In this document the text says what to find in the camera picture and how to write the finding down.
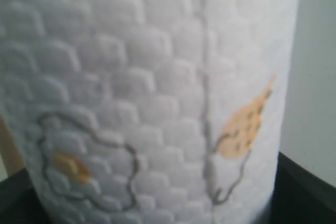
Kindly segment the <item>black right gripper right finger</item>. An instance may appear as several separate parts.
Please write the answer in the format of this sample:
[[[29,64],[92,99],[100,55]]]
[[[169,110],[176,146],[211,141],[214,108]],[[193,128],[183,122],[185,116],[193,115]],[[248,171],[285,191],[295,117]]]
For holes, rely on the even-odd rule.
[[[270,223],[335,223],[335,187],[278,155]]]

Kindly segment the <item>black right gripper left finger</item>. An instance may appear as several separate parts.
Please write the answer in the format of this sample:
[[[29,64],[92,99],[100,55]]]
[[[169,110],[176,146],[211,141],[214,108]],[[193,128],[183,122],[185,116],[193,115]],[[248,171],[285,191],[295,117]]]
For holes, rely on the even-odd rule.
[[[50,224],[26,170],[1,181],[1,224]]]

